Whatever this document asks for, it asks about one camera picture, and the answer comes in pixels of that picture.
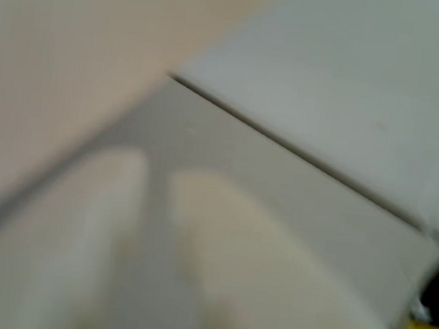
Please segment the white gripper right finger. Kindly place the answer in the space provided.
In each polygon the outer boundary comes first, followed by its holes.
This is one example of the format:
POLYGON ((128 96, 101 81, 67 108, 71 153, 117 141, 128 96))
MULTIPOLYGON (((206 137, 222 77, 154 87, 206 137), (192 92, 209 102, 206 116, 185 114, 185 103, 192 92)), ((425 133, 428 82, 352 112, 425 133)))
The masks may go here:
POLYGON ((203 329, 386 329, 256 199, 212 171, 169 183, 178 250, 203 329))

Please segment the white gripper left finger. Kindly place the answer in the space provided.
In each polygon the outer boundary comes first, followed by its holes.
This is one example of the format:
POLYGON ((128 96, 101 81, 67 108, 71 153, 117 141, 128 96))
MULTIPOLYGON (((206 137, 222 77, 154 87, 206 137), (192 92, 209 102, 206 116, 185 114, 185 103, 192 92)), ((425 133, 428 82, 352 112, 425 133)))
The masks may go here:
POLYGON ((97 151, 45 192, 58 214, 39 240, 45 260, 24 329, 102 329, 136 236, 148 165, 136 149, 97 151))

